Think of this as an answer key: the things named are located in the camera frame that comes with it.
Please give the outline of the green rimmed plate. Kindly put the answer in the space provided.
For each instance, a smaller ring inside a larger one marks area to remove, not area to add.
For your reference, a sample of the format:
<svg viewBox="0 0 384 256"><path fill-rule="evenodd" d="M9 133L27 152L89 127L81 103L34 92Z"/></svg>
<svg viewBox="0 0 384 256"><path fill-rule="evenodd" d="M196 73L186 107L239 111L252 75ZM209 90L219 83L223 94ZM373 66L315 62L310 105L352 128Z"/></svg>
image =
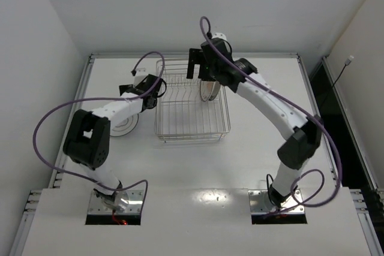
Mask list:
<svg viewBox="0 0 384 256"><path fill-rule="evenodd" d="M213 101L220 92L221 85L219 82L213 82L209 100Z"/></svg>

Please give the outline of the orange sunburst plate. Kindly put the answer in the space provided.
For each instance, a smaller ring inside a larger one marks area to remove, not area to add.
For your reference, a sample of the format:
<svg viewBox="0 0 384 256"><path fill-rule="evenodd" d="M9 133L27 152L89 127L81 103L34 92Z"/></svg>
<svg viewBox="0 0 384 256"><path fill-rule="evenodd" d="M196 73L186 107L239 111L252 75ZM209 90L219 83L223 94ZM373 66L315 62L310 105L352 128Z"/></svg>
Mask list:
<svg viewBox="0 0 384 256"><path fill-rule="evenodd" d="M212 101L214 99L214 82L200 81L199 94L203 102Z"/></svg>

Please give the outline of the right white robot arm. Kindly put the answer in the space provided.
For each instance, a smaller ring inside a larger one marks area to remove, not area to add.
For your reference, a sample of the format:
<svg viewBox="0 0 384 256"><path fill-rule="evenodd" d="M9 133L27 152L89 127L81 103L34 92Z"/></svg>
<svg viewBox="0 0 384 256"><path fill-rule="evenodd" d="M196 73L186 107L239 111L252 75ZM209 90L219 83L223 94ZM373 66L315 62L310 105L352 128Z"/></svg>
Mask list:
<svg viewBox="0 0 384 256"><path fill-rule="evenodd" d="M274 96L257 68L247 59L234 60L225 40L213 38L200 48L189 50L187 78L193 78L199 65L198 78L217 82L243 97L260 111L280 132L285 142L277 150L280 165L273 182L268 185L266 204L281 207L296 188L298 179L320 146L321 130L299 110Z"/></svg>

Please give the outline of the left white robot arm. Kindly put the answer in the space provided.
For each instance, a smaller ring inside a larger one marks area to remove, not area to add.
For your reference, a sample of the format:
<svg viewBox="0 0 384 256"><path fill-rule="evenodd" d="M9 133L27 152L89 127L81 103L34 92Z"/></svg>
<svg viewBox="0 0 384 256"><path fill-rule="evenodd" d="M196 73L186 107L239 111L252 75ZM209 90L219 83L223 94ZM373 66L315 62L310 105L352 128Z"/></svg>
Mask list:
<svg viewBox="0 0 384 256"><path fill-rule="evenodd" d="M118 100L90 111L79 109L73 115L64 141L64 154L95 181L95 195L111 209L124 210L128 204L122 182L106 164L111 131L129 118L156 107L163 96L161 88L167 88L162 78L152 74L136 76L133 84L119 86Z"/></svg>

